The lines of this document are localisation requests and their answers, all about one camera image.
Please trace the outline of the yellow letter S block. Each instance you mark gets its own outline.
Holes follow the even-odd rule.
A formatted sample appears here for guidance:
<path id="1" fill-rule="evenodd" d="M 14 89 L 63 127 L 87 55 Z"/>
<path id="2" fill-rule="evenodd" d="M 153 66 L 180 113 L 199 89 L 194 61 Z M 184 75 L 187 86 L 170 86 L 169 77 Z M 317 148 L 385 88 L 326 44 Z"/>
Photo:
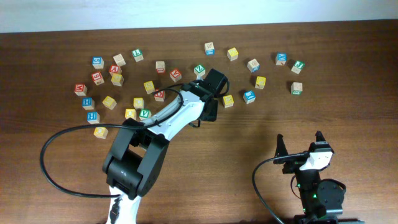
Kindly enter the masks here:
<path id="1" fill-rule="evenodd" d="M 116 100 L 110 96 L 106 96 L 102 103 L 110 110 L 113 110 L 114 107 L 117 105 Z"/>
<path id="2" fill-rule="evenodd" d="M 144 88 L 147 94 L 155 92 L 155 86 L 153 81 L 144 82 Z"/>

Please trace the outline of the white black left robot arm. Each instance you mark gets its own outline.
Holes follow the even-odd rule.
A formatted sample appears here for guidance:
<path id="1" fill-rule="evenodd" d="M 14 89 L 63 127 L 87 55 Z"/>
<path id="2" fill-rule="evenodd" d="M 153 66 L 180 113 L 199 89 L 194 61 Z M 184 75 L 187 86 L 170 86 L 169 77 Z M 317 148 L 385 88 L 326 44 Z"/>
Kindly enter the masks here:
<path id="1" fill-rule="evenodd" d="M 170 140 L 194 121 L 215 121 L 218 98 L 229 81 L 212 69 L 204 80 L 183 84 L 177 97 L 150 118 L 123 122 L 104 160 L 110 201 L 108 223 L 135 223 L 141 198 L 155 184 Z"/>

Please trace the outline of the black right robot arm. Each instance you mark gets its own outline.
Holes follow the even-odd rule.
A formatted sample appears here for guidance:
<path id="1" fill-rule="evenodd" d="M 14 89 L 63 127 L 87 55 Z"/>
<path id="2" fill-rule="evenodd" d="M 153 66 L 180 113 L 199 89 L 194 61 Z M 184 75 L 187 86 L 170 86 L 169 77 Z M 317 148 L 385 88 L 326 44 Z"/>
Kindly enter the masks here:
<path id="1" fill-rule="evenodd" d="M 297 224 L 317 223 L 362 223 L 361 220 L 340 220 L 343 213 L 345 184 L 334 179 L 321 179 L 320 172 L 330 165 L 334 150 L 321 131 L 315 134 L 315 141 L 307 151 L 289 154 L 283 135 L 277 135 L 274 164 L 282 164 L 283 174 L 293 174 L 297 181 L 303 214 L 294 216 Z"/>

